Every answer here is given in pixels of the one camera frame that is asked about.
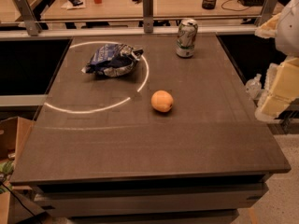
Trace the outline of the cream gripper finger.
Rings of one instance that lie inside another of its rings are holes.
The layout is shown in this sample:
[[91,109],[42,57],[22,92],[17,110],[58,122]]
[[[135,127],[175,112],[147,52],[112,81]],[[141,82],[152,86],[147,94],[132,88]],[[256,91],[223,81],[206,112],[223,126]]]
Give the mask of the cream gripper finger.
[[259,121],[272,122],[299,97],[299,58],[288,57],[280,65],[271,63],[255,111]]
[[255,30],[255,35],[260,38],[274,38],[277,32],[277,24],[280,13],[263,23]]

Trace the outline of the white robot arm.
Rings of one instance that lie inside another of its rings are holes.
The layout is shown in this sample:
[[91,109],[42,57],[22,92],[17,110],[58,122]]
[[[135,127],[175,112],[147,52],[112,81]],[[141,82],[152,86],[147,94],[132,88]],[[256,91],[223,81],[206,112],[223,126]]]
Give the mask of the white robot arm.
[[272,122],[299,98],[299,0],[291,0],[255,34],[274,38],[276,50],[286,55],[280,65],[269,66],[255,111],[257,120]]

